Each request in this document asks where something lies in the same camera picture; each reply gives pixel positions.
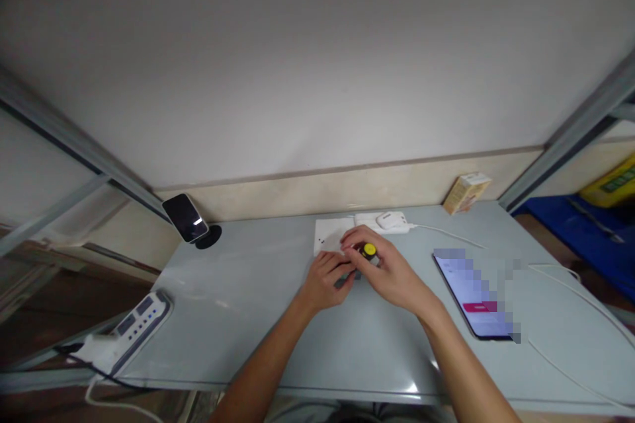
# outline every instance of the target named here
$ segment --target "finger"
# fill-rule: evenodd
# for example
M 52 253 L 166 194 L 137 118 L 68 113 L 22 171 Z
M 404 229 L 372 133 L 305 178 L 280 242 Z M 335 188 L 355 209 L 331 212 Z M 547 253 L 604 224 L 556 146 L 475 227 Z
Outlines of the finger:
M 358 231 L 368 231 L 370 233 L 374 233 L 374 231 L 368 228 L 366 225 L 359 225 L 354 228 L 351 228 L 346 233 L 344 233 L 344 235 L 342 235 L 342 237 L 340 238 L 339 242 L 342 243 L 346 238 L 348 238 L 350 235 Z
M 328 274 L 338 267 L 344 261 L 348 261 L 348 258 L 339 253 L 332 253 L 331 256 L 322 264 L 320 271 L 322 274 Z
M 361 243 L 372 243 L 377 248 L 377 254 L 380 256 L 386 250 L 386 241 L 381 236 L 377 235 L 370 229 L 368 230 L 358 230 L 354 233 L 351 233 L 344 241 L 342 241 L 342 250 L 346 248 L 356 247 Z
M 327 283 L 334 286 L 339 279 L 345 274 L 355 275 L 355 267 L 352 264 L 342 264 L 326 275 Z
M 337 292 L 335 293 L 339 297 L 339 299 L 341 299 L 341 302 L 344 302 L 344 299 L 346 299 L 346 297 L 349 295 L 349 292 L 351 292 L 351 289 L 353 288 L 354 283 L 355 283 L 355 273 L 352 272 L 349 274 L 349 277 L 346 278 L 346 281 L 344 281 L 344 284 L 342 284 L 342 287 L 339 288 Z
M 317 266 L 321 261 L 322 258 L 324 257 L 324 253 L 325 251 L 320 251 L 317 256 L 315 257 L 315 259 L 313 260 L 313 266 Z
M 322 266 L 324 266 L 324 264 L 329 259 L 331 259 L 332 255 L 333 253 L 330 251 L 321 251 L 320 254 L 317 256 L 316 260 L 314 261 L 316 268 L 320 269 Z
M 346 256 L 351 260 L 353 266 L 360 270 L 360 272 L 366 276 L 368 280 L 373 280 L 375 277 L 381 274 L 381 271 L 377 269 L 373 264 L 369 263 L 368 260 L 359 254 L 354 248 L 346 248 L 344 250 Z

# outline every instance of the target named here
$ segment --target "yellow box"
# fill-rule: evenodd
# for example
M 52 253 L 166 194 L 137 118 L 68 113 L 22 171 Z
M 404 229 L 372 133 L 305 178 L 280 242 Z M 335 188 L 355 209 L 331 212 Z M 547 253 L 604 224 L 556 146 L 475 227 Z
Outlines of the yellow box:
M 580 190 L 591 205 L 609 208 L 635 196 L 635 153 L 617 168 Z
M 491 178 L 481 172 L 460 175 L 443 202 L 443 208 L 450 215 L 468 211 L 490 183 Z

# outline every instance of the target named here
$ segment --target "power strip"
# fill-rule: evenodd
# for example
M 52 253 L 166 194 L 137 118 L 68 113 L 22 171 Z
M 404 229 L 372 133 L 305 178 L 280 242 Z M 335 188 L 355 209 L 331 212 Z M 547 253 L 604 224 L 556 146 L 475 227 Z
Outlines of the power strip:
M 116 375 L 139 353 L 173 308 L 164 291 L 151 292 L 109 335 L 88 334 L 83 347 L 71 355 Z
M 378 223 L 378 218 L 387 218 L 390 223 L 387 229 L 382 228 Z M 358 213 L 355 215 L 355 226 L 366 225 L 380 235 L 403 235 L 408 233 L 412 226 L 408 223 L 405 215 L 400 211 L 385 211 L 383 213 Z

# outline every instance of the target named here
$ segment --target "blurred screen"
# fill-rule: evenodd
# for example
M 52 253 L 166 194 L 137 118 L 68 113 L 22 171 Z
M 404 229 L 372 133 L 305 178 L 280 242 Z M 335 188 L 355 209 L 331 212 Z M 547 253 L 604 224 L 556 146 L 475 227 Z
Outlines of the blurred screen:
M 498 302 L 490 300 L 488 283 L 472 260 L 434 257 L 468 325 L 478 338 L 511 339 L 513 323 L 505 322 Z
M 163 202 L 163 209 L 177 231 L 188 243 L 208 231 L 207 224 L 186 194 L 176 195 Z

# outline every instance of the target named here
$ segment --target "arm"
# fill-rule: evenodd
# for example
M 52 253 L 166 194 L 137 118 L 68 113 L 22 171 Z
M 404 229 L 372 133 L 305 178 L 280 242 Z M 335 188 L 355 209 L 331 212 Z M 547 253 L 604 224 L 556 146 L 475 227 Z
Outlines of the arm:
M 380 257 L 379 267 L 373 266 L 355 250 L 360 243 L 375 245 Z M 391 242 L 361 226 L 344 234 L 342 249 L 386 301 L 417 316 L 443 374 L 454 413 L 461 423 L 520 423 L 454 325 L 443 303 Z
M 210 423 L 249 423 L 265 419 L 286 363 L 304 329 L 318 312 L 342 304 L 348 296 L 355 267 L 341 264 L 344 261 L 348 259 L 332 252 L 321 252 L 317 256 L 304 285 L 231 384 Z M 348 273 L 344 285 L 336 289 L 337 280 Z

